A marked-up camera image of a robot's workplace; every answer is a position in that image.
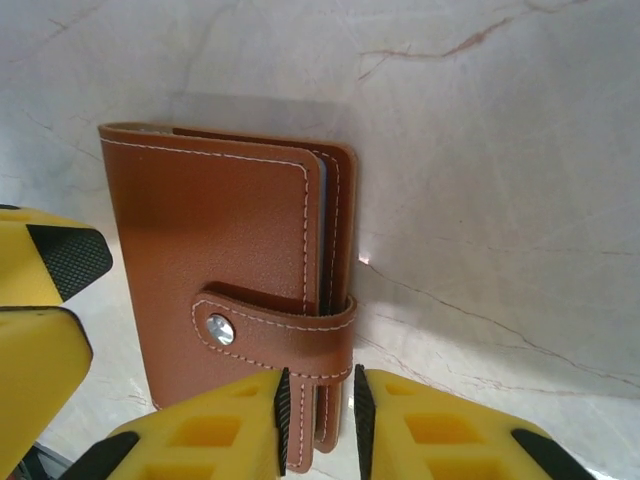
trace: marble surface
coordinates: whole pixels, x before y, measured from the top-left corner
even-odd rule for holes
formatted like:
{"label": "marble surface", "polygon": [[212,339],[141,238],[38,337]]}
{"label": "marble surface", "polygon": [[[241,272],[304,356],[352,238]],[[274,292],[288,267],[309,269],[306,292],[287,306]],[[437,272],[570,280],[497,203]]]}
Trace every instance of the marble surface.
{"label": "marble surface", "polygon": [[[74,459],[151,411],[95,127],[155,120],[353,145],[356,360],[536,422],[599,478],[640,479],[635,0],[0,11],[0,199],[97,226],[116,260],[69,302],[96,358],[44,444]],[[357,478],[351,413],[307,478]]]}

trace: white stitching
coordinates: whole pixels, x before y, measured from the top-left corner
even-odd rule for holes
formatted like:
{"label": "white stitching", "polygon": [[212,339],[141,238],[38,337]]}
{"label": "white stitching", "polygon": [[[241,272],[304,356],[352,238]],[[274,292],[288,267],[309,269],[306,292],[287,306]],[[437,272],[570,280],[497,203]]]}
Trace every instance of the white stitching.
{"label": "white stitching", "polygon": [[[191,307],[191,323],[193,324],[193,328],[196,331],[196,335],[198,335],[198,338],[200,339],[200,341],[203,344],[205,344],[207,346],[207,348],[209,348],[211,350],[215,350],[216,352],[222,353],[223,355],[226,355],[228,357],[236,358],[238,360],[242,360],[243,362],[250,363],[251,365],[257,365],[258,367],[266,368],[267,370],[279,370],[278,367],[274,367],[272,365],[267,365],[266,363],[258,362],[257,360],[251,360],[250,358],[244,357],[242,355],[236,355],[235,353],[227,352],[226,350],[218,348],[218,347],[216,347],[214,345],[211,345],[209,342],[207,342],[204,339],[204,337],[200,334],[200,329],[198,328],[198,324],[196,323],[196,305]],[[342,372],[336,373],[336,374],[333,374],[333,375],[307,375],[306,373],[296,373],[296,372],[289,372],[289,375],[291,375],[293,377],[308,378],[308,379],[313,379],[313,380],[319,380],[319,379],[326,380],[326,379],[329,379],[329,378],[340,378],[343,375],[346,375],[347,373],[349,373],[350,371],[351,371],[351,366],[349,366],[348,368],[346,368]]]}
{"label": "white stitching", "polygon": [[287,467],[298,468],[302,465],[302,451],[304,445],[304,383],[300,385],[300,449],[298,453],[300,454],[300,458],[298,459],[298,463],[287,463]]}
{"label": "white stitching", "polygon": [[224,309],[224,310],[226,310],[228,312],[235,313],[236,315],[240,315],[241,317],[249,318],[251,320],[256,320],[256,321],[261,322],[261,323],[266,323],[267,325],[273,325],[273,326],[279,327],[279,328],[287,328],[289,330],[300,330],[302,332],[335,332],[337,330],[342,330],[343,328],[347,328],[356,319],[356,317],[354,315],[354,316],[351,317],[351,319],[348,322],[346,322],[346,323],[344,323],[342,325],[339,325],[337,327],[318,327],[318,328],[298,327],[298,326],[294,326],[294,325],[286,325],[284,323],[272,322],[270,320],[265,320],[264,318],[254,317],[253,315],[247,315],[246,313],[239,312],[237,310],[234,310],[233,308],[229,308],[229,307],[227,307],[225,305],[221,305],[220,303],[212,302],[210,300],[199,300],[198,302],[196,302],[193,305],[193,308],[197,308],[200,305],[202,305],[203,303],[205,303],[207,305],[213,305],[213,306],[218,307],[218,308],[222,308],[222,309]]}
{"label": "white stitching", "polygon": [[205,155],[209,157],[227,157],[227,158],[235,158],[237,160],[249,160],[253,162],[262,162],[262,163],[274,163],[278,165],[289,165],[292,167],[297,167],[302,170],[304,175],[304,222],[303,222],[303,280],[302,280],[302,312],[304,314],[307,313],[307,227],[308,227],[308,215],[309,215],[309,177],[307,175],[307,169],[299,164],[299,163],[290,163],[284,162],[281,160],[267,160],[264,158],[253,158],[253,157],[243,157],[240,155],[230,155],[226,153],[216,153],[216,152],[200,152],[197,150],[181,150],[178,148],[168,148],[168,147],[158,147],[156,145],[141,145],[138,143],[127,143],[127,142],[117,142],[115,140],[109,140],[106,138],[101,139],[103,142],[112,143],[114,145],[122,145],[125,147],[134,147],[134,148],[146,148],[150,150],[162,150],[166,152],[177,152],[177,153],[190,153],[194,155]]}
{"label": "white stitching", "polygon": [[[333,223],[333,246],[331,247],[331,269],[329,270],[329,309],[331,309],[331,304],[333,300],[333,272],[334,272],[334,264],[336,261],[336,243],[338,240],[338,216],[340,214],[340,166],[338,165],[338,161],[332,157],[331,155],[320,152],[318,150],[312,150],[313,153],[317,155],[322,155],[323,157],[330,158],[333,160],[334,165],[336,166],[336,215]],[[324,411],[324,427],[322,429],[322,439],[320,442],[324,442],[325,438],[327,438],[327,426],[329,423],[329,388],[324,387],[325,389],[325,400],[326,400],[326,408]]]}
{"label": "white stitching", "polygon": [[329,387],[325,386],[324,388],[324,427],[322,428],[322,438],[320,439],[320,443],[324,442],[327,438],[327,424],[329,423]]}

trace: wallet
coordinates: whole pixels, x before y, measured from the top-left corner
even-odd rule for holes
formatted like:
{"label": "wallet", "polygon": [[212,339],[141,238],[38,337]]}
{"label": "wallet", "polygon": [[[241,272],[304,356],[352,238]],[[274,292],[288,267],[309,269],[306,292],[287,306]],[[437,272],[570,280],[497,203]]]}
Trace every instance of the wallet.
{"label": "wallet", "polygon": [[288,368],[287,466],[307,471],[314,447],[337,444],[352,369],[354,152],[142,123],[99,132],[154,405]]}

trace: leather tab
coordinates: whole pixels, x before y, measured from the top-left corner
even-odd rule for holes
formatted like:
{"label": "leather tab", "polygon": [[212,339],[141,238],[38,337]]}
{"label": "leather tab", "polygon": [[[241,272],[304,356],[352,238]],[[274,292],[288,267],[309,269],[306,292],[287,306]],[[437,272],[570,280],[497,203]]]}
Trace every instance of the leather tab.
{"label": "leather tab", "polygon": [[[192,322],[211,350],[266,369],[289,368],[291,377],[305,383],[334,385],[351,372],[356,307],[349,297],[346,309],[335,315],[292,315],[203,291],[194,298]],[[209,334],[206,321],[214,314],[233,326],[230,345]]]}

